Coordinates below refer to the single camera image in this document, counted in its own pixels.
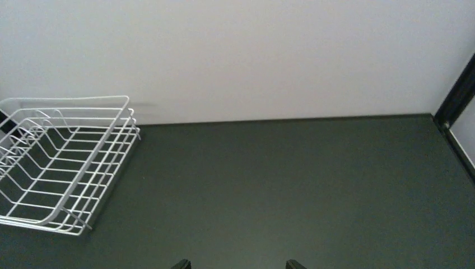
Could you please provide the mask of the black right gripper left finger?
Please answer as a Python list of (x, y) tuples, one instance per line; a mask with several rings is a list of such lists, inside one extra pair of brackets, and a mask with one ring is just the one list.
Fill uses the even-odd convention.
[(182, 259), (174, 264), (171, 269), (192, 269), (191, 261), (188, 259)]

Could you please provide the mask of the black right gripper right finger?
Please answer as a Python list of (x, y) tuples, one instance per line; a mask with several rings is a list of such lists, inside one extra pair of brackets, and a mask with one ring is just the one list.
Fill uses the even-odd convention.
[(286, 261), (286, 269), (306, 269), (306, 267), (295, 259), (289, 259)]

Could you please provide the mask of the black frame post right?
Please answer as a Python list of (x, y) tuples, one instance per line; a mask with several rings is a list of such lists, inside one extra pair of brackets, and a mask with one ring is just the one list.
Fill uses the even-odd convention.
[(462, 146), (456, 141), (450, 128), (473, 98), (474, 56), (471, 56), (432, 120), (472, 181), (474, 181), (474, 164), (469, 160), (468, 154), (463, 152)]

